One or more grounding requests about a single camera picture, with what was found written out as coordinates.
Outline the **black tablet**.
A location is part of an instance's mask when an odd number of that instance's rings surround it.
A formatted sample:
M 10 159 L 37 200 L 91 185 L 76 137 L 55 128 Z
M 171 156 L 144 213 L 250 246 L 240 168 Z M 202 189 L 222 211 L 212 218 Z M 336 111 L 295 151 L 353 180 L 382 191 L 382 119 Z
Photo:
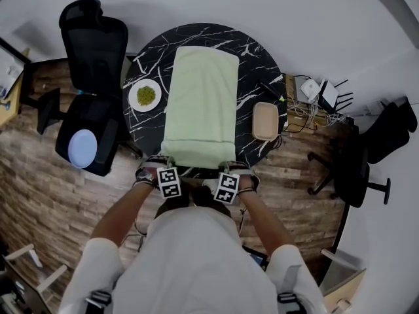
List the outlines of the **black tablet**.
M 243 250 L 256 261 L 257 265 L 260 266 L 264 271 L 268 265 L 268 256 L 264 253 L 256 251 L 246 246 L 242 246 Z

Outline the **person in white shirt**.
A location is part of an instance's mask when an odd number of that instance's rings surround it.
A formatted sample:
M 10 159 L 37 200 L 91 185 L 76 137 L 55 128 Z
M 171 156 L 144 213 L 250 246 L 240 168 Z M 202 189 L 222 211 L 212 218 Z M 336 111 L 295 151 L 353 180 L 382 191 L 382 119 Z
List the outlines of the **person in white shirt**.
M 95 290 L 111 293 L 111 314 L 285 314 L 291 291 L 308 314 L 327 314 L 298 248 L 277 248 L 264 271 L 242 248 L 231 218 L 187 207 L 152 221 L 139 254 L 123 266 L 108 239 L 86 243 L 59 314 L 84 314 Z

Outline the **white wooden frame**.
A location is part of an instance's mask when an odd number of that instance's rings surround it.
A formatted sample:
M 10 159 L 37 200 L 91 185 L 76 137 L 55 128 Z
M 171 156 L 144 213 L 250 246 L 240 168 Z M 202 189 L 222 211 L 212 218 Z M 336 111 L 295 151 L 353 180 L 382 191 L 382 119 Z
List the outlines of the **white wooden frame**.
M 18 249 L 17 251 L 14 251 L 13 253 L 2 256 L 7 274 L 17 287 L 19 295 L 22 296 L 27 305 L 42 304 L 46 307 L 48 302 L 52 299 L 52 295 L 45 298 L 43 296 L 44 292 L 67 271 L 67 266 L 62 264 L 58 269 L 54 270 L 49 275 L 42 274 L 40 280 L 33 285 L 17 270 L 17 268 L 14 267 L 17 260 L 26 254 L 30 256 L 35 264 L 35 267 L 43 272 L 42 269 L 44 266 L 38 257 L 34 244 L 31 243 L 21 249 Z

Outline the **wooden cabinet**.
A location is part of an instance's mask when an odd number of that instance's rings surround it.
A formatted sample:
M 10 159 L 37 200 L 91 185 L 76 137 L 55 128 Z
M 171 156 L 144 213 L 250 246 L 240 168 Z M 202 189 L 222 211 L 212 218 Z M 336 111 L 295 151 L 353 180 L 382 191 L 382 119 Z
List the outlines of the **wooden cabinet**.
M 287 91 L 287 121 L 284 131 L 289 133 L 312 133 L 318 128 L 326 128 L 336 123 L 343 123 L 343 114 L 328 114 L 318 105 L 318 96 L 313 103 L 302 93 L 302 83 L 310 79 L 307 75 L 285 75 L 285 89 Z

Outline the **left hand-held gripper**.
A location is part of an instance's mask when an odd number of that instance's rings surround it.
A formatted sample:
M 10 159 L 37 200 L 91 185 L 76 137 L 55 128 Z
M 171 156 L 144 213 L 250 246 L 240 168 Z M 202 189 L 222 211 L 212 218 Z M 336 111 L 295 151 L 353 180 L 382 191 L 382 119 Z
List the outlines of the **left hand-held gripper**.
M 174 159 L 163 155 L 153 155 L 140 164 L 155 175 L 155 185 L 164 199 L 181 195 L 181 183 Z

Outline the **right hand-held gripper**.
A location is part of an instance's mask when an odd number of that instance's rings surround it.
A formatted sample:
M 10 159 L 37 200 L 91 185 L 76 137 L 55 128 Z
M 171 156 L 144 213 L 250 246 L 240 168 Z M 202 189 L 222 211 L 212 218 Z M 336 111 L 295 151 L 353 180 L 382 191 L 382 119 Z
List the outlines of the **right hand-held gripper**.
M 251 183 L 240 187 L 240 179 L 249 177 Z M 256 192 L 259 178 L 245 162 L 222 162 L 219 165 L 219 177 L 214 200 L 223 204 L 233 204 L 237 195 L 244 192 Z

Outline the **white square device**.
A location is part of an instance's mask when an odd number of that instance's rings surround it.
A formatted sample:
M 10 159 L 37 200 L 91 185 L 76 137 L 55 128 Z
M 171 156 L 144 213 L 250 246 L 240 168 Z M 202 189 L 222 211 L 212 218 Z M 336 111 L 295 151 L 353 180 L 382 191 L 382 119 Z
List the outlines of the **white square device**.
M 308 98 L 309 103 L 313 103 L 321 91 L 317 82 L 313 79 L 304 81 L 300 87 L 302 93 Z

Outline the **wooden desk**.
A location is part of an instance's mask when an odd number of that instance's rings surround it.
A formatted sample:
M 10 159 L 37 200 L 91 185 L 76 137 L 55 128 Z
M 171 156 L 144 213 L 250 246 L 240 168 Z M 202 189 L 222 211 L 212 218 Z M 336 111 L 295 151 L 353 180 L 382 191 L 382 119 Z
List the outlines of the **wooden desk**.
M 0 100 L 0 128 L 18 115 L 23 76 L 24 74 L 19 76 L 8 97 L 5 100 Z

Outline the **person's right forearm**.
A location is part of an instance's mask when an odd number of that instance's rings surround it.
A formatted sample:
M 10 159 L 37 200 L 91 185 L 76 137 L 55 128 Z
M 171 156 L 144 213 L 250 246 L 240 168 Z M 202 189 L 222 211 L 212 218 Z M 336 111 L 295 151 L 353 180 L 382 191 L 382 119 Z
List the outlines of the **person's right forearm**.
M 248 210 L 255 231 L 269 256 L 281 246 L 295 245 L 283 223 L 256 192 L 242 192 L 239 197 Z

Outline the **beige rectangular container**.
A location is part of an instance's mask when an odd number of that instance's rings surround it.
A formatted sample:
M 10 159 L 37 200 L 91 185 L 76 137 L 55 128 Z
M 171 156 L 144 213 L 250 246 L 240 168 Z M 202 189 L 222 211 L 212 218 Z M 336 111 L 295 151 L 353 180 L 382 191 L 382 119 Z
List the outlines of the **beige rectangular container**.
M 279 112 L 277 106 L 258 102 L 253 107 L 252 135 L 260 141 L 273 141 L 278 136 Z

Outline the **white router with antennas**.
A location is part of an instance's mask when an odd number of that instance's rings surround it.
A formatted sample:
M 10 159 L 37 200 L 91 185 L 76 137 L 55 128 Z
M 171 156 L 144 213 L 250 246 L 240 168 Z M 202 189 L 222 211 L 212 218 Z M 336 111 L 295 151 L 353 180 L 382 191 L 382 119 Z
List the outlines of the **white router with antennas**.
M 318 105 L 328 114 L 336 114 L 352 104 L 353 92 L 339 94 L 337 88 L 328 80 L 323 79 L 320 84 Z

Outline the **white storage box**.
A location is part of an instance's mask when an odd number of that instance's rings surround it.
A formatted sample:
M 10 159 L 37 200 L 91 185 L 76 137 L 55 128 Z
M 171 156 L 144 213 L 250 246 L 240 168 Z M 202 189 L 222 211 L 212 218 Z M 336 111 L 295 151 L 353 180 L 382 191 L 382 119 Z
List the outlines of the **white storage box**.
M 319 286 L 325 307 L 329 314 L 349 314 L 353 298 L 367 270 L 359 269 L 327 249 L 322 249 L 321 254 L 331 261 Z

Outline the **white plate of green peas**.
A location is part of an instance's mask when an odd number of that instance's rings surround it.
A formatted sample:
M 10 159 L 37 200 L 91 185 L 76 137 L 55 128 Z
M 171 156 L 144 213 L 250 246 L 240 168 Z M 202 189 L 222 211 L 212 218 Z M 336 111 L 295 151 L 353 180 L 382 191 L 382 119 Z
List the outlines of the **white plate of green peas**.
M 153 110 L 162 97 L 159 84 L 151 79 L 141 79 L 128 92 L 128 103 L 134 111 L 146 113 Z

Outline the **person's brown trousers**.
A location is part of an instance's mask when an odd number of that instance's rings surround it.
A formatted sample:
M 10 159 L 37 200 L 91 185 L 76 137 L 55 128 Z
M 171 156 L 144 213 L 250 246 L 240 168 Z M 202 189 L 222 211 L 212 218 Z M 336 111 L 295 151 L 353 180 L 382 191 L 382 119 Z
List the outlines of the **person's brown trousers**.
M 221 202 L 215 201 L 211 190 L 207 186 L 193 187 L 188 184 L 181 185 L 181 195 L 165 200 L 165 202 L 158 208 L 155 218 L 161 214 L 179 208 L 186 208 L 190 205 L 190 197 L 192 202 L 198 207 L 207 207 L 214 209 L 227 217 L 231 217 L 228 208 Z

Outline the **black mesh headrest office chair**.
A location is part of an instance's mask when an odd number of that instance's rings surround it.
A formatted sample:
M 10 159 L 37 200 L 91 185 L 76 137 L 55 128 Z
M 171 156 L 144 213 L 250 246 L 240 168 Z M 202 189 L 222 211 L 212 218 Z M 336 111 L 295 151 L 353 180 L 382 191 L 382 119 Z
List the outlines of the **black mesh headrest office chair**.
M 56 152 L 69 162 L 68 145 L 76 131 L 94 133 L 98 149 L 94 161 L 83 170 L 104 177 L 120 145 L 130 139 L 124 121 L 122 83 L 128 28 L 103 15 L 99 0 L 77 0 L 66 6 L 59 27 L 67 53 L 71 81 L 79 90 L 67 112 L 60 110 L 60 91 L 55 89 L 38 100 L 37 131 L 61 122 Z

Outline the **person's left forearm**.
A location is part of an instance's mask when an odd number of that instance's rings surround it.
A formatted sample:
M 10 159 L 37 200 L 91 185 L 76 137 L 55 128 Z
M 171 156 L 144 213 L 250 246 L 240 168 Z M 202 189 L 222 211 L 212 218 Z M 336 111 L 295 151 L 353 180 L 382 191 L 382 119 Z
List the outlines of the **person's left forearm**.
M 108 239 L 120 247 L 153 189 L 146 183 L 135 184 L 104 214 L 90 238 Z

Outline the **light green towel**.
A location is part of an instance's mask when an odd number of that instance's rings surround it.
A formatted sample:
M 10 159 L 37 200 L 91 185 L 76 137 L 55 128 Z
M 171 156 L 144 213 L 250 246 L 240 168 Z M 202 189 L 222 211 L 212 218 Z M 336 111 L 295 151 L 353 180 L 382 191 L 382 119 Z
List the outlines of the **light green towel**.
M 236 158 L 239 59 L 182 46 L 175 54 L 161 153 L 177 166 L 216 169 Z

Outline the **silver wristwatch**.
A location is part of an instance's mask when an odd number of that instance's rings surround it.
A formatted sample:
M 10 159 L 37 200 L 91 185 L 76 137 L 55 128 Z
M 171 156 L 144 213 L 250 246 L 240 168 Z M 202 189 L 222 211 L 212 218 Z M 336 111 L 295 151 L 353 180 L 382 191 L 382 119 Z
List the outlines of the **silver wristwatch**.
M 136 176 L 136 181 L 134 184 L 144 183 L 150 186 L 155 185 L 155 175 L 146 168 L 141 167 L 137 169 L 135 176 Z

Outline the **computer monitor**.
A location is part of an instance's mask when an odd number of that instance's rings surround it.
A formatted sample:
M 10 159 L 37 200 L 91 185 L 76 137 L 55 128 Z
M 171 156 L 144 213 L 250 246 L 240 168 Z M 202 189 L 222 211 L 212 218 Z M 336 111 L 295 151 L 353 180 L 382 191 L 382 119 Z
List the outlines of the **computer monitor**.
M 0 99 L 5 99 L 31 61 L 0 37 Z

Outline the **black marker pen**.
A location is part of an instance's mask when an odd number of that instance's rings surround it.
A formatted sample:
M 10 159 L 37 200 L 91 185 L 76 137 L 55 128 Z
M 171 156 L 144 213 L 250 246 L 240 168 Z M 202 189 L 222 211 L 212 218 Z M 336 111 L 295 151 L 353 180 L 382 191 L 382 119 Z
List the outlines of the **black marker pen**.
M 276 100 L 278 100 L 280 102 L 285 102 L 285 98 L 282 95 L 282 93 L 280 91 L 274 89 L 273 87 L 271 87 L 269 84 L 267 84 L 267 83 L 259 80 L 258 81 L 258 85 L 259 85 L 260 88 L 265 89 L 267 92 L 269 92 L 270 94 L 272 94 L 272 96 Z

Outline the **blue round plate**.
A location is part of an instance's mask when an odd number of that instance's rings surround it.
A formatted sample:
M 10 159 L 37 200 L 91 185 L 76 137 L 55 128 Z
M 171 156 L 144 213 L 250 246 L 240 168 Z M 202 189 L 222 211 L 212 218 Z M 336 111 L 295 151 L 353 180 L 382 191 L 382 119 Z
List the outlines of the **blue round plate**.
M 94 133 L 87 129 L 76 131 L 68 145 L 68 158 L 79 169 L 88 167 L 95 159 L 98 142 Z

